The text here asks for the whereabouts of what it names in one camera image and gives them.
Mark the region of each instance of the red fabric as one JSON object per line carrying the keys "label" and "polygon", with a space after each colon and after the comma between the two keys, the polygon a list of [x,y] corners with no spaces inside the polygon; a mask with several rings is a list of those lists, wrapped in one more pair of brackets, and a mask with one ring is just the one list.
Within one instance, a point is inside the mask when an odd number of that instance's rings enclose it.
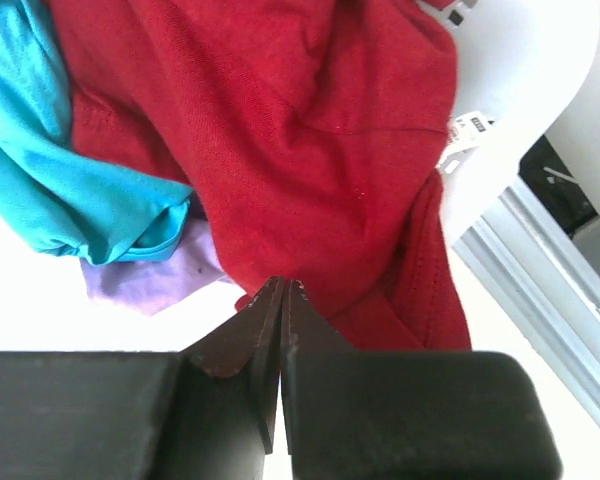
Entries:
{"label": "red fabric", "polygon": [[359,347],[469,348],[434,170],[456,53],[413,0],[48,3],[76,150],[193,185],[247,293],[297,278]]}

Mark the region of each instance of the clothing pile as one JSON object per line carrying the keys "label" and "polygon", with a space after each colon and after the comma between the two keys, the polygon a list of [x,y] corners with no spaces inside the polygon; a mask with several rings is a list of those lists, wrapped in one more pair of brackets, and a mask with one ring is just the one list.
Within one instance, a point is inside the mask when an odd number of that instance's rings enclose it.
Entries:
{"label": "clothing pile", "polygon": [[282,275],[360,348],[470,348],[435,169],[456,61],[416,0],[0,0],[0,214],[94,298]]}

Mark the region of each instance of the metal frame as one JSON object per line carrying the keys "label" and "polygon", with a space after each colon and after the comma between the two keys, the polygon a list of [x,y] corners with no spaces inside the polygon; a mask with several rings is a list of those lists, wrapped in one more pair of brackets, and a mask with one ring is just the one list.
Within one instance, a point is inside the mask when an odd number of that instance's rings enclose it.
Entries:
{"label": "metal frame", "polygon": [[453,248],[600,426],[600,277],[522,179]]}

